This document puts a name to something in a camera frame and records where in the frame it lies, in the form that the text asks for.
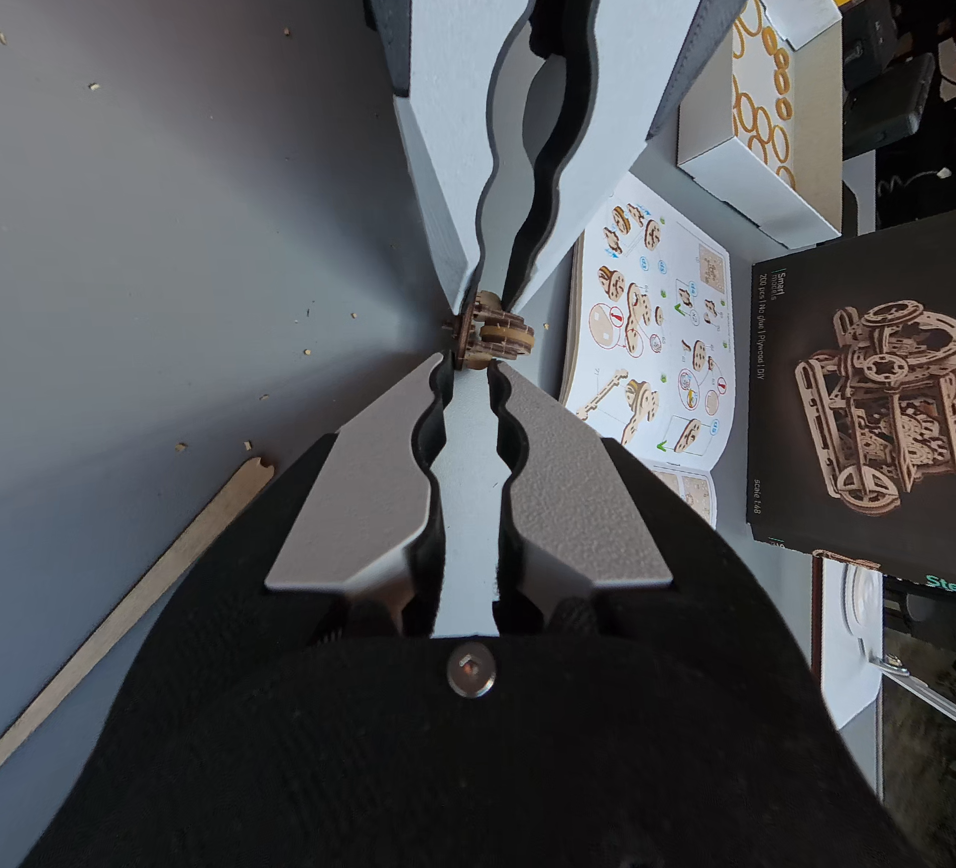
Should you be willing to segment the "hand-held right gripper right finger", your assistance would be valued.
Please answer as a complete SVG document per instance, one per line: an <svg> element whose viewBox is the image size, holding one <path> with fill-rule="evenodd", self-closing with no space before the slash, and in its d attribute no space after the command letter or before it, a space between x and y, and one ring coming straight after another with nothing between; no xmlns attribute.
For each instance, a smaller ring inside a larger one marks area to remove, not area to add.
<svg viewBox="0 0 956 868"><path fill-rule="evenodd" d="M508 468L501 491L499 632L540 631L566 599L657 590L672 574L599 435L504 363L487 371Z"/></svg>

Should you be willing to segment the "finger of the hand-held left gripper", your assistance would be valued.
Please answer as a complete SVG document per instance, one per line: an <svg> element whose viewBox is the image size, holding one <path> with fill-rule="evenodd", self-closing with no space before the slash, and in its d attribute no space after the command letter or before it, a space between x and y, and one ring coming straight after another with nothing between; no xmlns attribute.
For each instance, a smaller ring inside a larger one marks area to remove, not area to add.
<svg viewBox="0 0 956 868"><path fill-rule="evenodd" d="M564 0L564 92L502 289L517 312L639 156L701 0Z"/></svg>
<svg viewBox="0 0 956 868"><path fill-rule="evenodd" d="M411 0L410 83L394 106L437 277L452 313L483 258L480 211L497 168L490 99L531 0Z"/></svg>

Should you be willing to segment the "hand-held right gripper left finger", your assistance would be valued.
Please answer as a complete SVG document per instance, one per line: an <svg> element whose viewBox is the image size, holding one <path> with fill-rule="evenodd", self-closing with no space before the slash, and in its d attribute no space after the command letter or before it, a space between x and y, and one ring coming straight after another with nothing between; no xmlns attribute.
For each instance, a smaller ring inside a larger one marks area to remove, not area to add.
<svg viewBox="0 0 956 868"><path fill-rule="evenodd" d="M446 533L432 464L446 442L450 354L435 354L345 423L266 577L277 592L382 603L428 635Z"/></svg>

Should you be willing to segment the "small wooden puzzle assembly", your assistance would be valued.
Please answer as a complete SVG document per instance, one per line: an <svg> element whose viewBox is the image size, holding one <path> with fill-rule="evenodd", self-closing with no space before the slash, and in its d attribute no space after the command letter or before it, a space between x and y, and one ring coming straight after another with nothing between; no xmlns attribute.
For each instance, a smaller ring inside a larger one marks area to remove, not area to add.
<svg viewBox="0 0 956 868"><path fill-rule="evenodd" d="M485 369L494 360L513 361L529 355L534 347L534 330L523 317L506 312L500 297L479 289L443 328L452 334L454 368Z"/></svg>

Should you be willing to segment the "grey desk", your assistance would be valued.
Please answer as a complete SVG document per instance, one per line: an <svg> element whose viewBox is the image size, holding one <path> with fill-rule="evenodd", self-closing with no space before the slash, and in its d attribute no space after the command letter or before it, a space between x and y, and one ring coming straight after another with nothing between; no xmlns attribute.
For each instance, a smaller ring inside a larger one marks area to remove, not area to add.
<svg viewBox="0 0 956 868"><path fill-rule="evenodd" d="M759 582L620 444L602 440L671 584L499 632L487 371L466 398L453 366L428 635L374 599L266 587L341 427L453 362L362 0L2 5L4 715L241 435L286 430L280 475L177 581L56 809L11 759L3 866L920 862Z"/></svg>

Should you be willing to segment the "white box of rubber rings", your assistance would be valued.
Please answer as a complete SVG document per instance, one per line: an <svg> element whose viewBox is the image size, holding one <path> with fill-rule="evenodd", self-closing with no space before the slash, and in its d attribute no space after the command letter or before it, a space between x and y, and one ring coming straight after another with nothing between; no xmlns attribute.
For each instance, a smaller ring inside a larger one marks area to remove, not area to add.
<svg viewBox="0 0 956 868"><path fill-rule="evenodd" d="M787 248L839 237L842 69L834 0L747 0L682 102L678 165Z"/></svg>

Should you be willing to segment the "puzzle instruction booklet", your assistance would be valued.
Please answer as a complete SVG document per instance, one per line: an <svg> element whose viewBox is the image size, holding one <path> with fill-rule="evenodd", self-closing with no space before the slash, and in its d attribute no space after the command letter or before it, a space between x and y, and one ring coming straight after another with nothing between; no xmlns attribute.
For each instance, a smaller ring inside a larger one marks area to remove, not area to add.
<svg viewBox="0 0 956 868"><path fill-rule="evenodd" d="M726 250L627 172L574 250L561 403L716 526L735 412Z"/></svg>

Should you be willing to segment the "thin wooden strip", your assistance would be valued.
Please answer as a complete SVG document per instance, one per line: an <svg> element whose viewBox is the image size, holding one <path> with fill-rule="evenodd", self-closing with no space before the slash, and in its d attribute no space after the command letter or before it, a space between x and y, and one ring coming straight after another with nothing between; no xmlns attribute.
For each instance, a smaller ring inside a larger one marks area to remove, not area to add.
<svg viewBox="0 0 956 868"><path fill-rule="evenodd" d="M2 765L245 511L274 474L275 468L258 457L236 470L4 731Z"/></svg>

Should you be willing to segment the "dark dumbbell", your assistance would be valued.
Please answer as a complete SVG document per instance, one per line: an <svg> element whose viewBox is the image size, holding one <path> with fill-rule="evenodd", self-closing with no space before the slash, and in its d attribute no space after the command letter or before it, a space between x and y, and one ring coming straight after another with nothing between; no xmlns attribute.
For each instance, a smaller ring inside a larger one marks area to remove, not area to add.
<svg viewBox="0 0 956 868"><path fill-rule="evenodd" d="M899 40L890 0L860 0L843 12L843 159L917 133L935 58L892 64Z"/></svg>

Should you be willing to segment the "black puzzle kit box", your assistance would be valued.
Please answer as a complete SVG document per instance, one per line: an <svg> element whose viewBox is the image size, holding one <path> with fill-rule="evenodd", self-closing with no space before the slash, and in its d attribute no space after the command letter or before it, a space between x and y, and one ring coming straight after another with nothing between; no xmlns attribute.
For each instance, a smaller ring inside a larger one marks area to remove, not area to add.
<svg viewBox="0 0 956 868"><path fill-rule="evenodd" d="M752 269L755 539L955 590L954 212Z"/></svg>

